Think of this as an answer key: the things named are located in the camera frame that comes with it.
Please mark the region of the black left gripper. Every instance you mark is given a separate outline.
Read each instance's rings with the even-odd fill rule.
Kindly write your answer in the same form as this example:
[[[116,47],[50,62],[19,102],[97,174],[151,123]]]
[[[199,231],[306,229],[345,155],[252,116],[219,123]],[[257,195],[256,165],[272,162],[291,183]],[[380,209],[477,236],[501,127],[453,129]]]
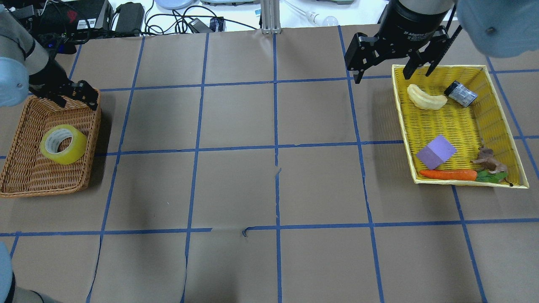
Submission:
[[[29,75],[29,91],[39,98],[53,101],[62,109],[66,106],[65,98],[82,102],[92,111],[98,107],[98,90],[85,80],[70,80],[55,59],[49,59],[42,70]]]

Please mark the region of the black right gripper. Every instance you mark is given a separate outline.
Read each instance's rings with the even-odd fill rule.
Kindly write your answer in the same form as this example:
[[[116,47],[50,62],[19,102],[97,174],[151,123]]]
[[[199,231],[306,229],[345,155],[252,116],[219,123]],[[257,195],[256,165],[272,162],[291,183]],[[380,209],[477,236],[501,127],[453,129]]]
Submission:
[[[385,60],[409,57],[404,78],[409,80],[424,64],[430,64],[429,77],[462,31],[459,25],[450,37],[442,25],[452,8],[452,0],[391,0],[375,35],[357,32],[352,37],[344,56],[347,70],[364,72]]]

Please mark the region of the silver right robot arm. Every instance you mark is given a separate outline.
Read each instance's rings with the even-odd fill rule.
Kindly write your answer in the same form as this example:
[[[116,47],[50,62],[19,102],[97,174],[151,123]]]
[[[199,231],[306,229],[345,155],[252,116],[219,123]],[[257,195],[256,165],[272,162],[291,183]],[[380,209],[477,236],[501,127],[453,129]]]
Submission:
[[[406,79],[425,64],[429,76],[461,31],[486,56],[517,57],[538,50],[538,11],[537,0],[391,0],[375,36],[353,36],[345,65],[356,84],[370,67],[397,58],[408,58]]]

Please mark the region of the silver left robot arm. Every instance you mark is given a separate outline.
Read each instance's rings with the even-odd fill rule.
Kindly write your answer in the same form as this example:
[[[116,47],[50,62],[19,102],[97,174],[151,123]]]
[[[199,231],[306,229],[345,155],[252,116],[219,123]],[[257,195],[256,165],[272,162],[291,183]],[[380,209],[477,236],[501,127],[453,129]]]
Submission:
[[[70,80],[54,56],[1,5],[0,105],[19,105],[29,92],[61,108],[67,98],[84,103],[92,111],[98,107],[98,91],[87,81]]]

